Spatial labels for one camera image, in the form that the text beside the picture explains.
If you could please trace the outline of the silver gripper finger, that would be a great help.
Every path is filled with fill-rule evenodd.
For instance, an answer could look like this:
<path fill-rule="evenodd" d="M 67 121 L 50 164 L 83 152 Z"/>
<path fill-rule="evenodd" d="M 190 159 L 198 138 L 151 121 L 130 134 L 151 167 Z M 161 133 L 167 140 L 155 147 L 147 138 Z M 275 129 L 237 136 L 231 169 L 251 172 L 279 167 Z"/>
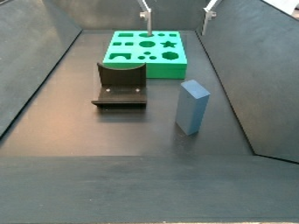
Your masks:
<path fill-rule="evenodd" d="M 137 0 L 139 6 L 142 8 L 142 12 L 139 13 L 141 18 L 147 22 L 147 35 L 153 35 L 153 9 L 149 7 L 146 0 Z"/>
<path fill-rule="evenodd" d="M 202 26 L 202 32 L 201 35 L 206 35 L 209 22 L 217 17 L 217 7 L 221 4 L 222 0 L 210 0 L 207 6 L 203 8 L 205 10 L 205 20 L 203 20 L 203 26 Z"/>

